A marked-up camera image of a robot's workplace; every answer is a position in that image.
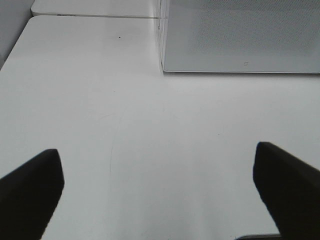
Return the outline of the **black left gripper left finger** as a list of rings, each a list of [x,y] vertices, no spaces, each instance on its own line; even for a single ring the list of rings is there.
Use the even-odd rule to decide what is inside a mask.
[[[0,179],[0,238],[39,240],[65,185],[57,149],[46,149]]]

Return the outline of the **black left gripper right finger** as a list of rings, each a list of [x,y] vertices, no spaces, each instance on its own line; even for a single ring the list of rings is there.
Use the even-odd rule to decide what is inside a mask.
[[[284,240],[320,238],[320,171],[270,142],[259,142],[253,181]]]

